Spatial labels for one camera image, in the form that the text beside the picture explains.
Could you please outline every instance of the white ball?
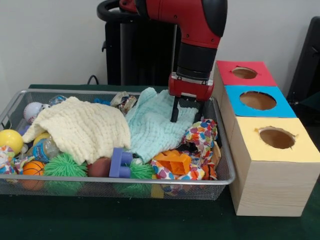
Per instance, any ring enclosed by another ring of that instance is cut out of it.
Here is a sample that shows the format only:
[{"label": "white ball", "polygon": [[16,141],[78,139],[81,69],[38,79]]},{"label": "white ball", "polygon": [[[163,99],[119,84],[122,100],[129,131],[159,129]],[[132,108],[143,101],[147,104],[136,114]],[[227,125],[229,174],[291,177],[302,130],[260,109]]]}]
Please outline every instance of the white ball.
[{"label": "white ball", "polygon": [[42,103],[40,102],[32,102],[29,103],[23,112],[23,117],[24,119],[29,123],[32,124],[34,122],[34,120],[36,119],[36,117],[38,116],[38,114],[41,112],[42,110]]}]

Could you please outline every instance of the white fabric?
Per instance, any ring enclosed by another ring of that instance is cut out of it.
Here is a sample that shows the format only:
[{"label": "white fabric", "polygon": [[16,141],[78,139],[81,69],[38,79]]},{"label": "white fabric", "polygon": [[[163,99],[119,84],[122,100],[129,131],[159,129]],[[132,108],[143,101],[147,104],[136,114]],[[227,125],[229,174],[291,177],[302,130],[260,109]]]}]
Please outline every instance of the white fabric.
[{"label": "white fabric", "polygon": [[130,149],[130,129],[119,109],[70,97],[44,109],[23,135],[29,143],[47,131],[63,153],[77,164],[110,158],[114,148]]}]

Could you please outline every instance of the metal mesh basket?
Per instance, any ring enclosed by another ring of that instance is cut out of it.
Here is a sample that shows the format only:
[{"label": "metal mesh basket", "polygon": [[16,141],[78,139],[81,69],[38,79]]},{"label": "metal mesh basket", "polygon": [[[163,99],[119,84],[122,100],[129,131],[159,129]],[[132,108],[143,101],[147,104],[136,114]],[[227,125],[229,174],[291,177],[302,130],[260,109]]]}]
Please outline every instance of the metal mesh basket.
[{"label": "metal mesh basket", "polygon": [[[56,95],[77,97],[93,102],[95,98],[111,101],[117,92],[28,89],[18,92],[0,115],[2,129],[20,130],[27,122],[23,118],[25,107],[32,102],[48,103]],[[130,92],[139,97],[139,93]],[[197,103],[182,101],[183,107],[196,107]],[[216,200],[224,187],[235,179],[235,170],[226,132],[215,99],[206,102],[205,118],[214,119],[218,125],[218,144],[223,146],[222,158],[216,168],[218,180],[160,180],[109,177],[54,177],[0,174],[0,194],[78,196],[78,197],[129,197]]]}]

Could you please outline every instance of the red box top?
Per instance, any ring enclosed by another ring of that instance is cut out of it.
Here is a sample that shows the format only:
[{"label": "red box top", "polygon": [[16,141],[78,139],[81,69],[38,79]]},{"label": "red box top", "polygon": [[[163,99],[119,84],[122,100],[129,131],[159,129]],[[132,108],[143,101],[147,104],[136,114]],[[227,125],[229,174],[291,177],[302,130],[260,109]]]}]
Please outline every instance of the red box top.
[{"label": "red box top", "polygon": [[224,85],[277,86],[262,61],[216,61]]}]

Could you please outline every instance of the yellow box top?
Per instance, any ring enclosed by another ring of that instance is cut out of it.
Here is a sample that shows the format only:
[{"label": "yellow box top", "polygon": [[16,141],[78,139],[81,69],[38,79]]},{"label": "yellow box top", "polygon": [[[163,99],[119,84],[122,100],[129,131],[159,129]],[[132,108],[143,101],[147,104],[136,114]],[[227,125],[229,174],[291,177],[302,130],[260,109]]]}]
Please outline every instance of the yellow box top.
[{"label": "yellow box top", "polygon": [[298,118],[236,120],[252,161],[320,163],[320,153]]}]

